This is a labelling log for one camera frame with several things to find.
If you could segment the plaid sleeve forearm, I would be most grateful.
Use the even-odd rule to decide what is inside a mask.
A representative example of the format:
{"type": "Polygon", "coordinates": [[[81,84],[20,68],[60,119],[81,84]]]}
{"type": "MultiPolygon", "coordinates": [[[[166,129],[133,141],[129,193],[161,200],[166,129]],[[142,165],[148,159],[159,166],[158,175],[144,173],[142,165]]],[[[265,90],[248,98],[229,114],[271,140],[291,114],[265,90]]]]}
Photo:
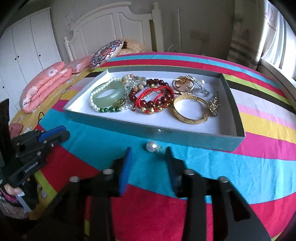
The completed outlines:
{"type": "Polygon", "coordinates": [[[17,198],[8,194],[4,188],[1,188],[1,211],[4,216],[25,219],[29,217],[29,213],[26,212],[17,198]]]}

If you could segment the left hand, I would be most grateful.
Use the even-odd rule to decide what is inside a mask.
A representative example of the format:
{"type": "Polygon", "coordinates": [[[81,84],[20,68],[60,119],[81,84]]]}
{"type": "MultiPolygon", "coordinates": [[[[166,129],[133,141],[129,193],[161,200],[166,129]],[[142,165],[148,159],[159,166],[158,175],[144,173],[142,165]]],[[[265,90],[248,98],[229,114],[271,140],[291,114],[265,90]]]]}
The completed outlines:
{"type": "Polygon", "coordinates": [[[20,189],[20,187],[13,188],[8,183],[4,185],[4,189],[7,192],[7,194],[14,195],[14,196],[19,195],[23,192],[22,189],[20,189]]]}

